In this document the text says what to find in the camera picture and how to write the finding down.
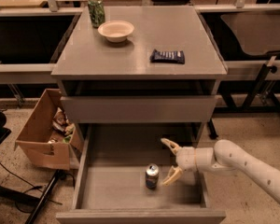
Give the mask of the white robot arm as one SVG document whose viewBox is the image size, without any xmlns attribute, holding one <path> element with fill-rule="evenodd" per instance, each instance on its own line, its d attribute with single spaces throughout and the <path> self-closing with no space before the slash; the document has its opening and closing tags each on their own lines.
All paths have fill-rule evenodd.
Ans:
<svg viewBox="0 0 280 224">
<path fill-rule="evenodd" d="M 175 155 L 172 166 L 162 181 L 164 186 L 176 182 L 186 172 L 209 172 L 229 175 L 241 171 L 280 204 L 280 171 L 258 160 L 229 140 L 219 140 L 213 147 L 181 147 L 174 141 L 162 138 Z"/>
</svg>

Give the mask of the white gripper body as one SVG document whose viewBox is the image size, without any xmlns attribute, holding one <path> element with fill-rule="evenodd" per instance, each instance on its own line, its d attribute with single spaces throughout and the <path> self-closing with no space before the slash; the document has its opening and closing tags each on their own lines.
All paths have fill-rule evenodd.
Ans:
<svg viewBox="0 0 280 224">
<path fill-rule="evenodd" d="M 196 171 L 196 149 L 194 147 L 180 148 L 176 153 L 175 161 L 183 172 Z"/>
</svg>

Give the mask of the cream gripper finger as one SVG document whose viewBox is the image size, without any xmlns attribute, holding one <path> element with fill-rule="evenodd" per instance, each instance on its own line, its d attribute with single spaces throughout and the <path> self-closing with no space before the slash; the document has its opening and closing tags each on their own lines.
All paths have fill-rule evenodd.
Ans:
<svg viewBox="0 0 280 224">
<path fill-rule="evenodd" d="M 183 170 L 176 166 L 172 166 L 169 170 L 168 175 L 164 178 L 164 180 L 162 181 L 162 184 L 164 186 L 169 186 L 171 184 L 173 184 L 174 182 L 176 182 L 176 180 L 178 180 L 183 174 Z"/>
<path fill-rule="evenodd" d="M 179 144 L 177 144 L 174 141 L 171 141 L 170 139 L 167 138 L 162 138 L 161 142 L 166 145 L 168 148 L 170 148 L 170 150 L 172 151 L 172 153 L 174 155 L 177 154 L 177 151 L 181 148 L 181 146 Z"/>
</svg>

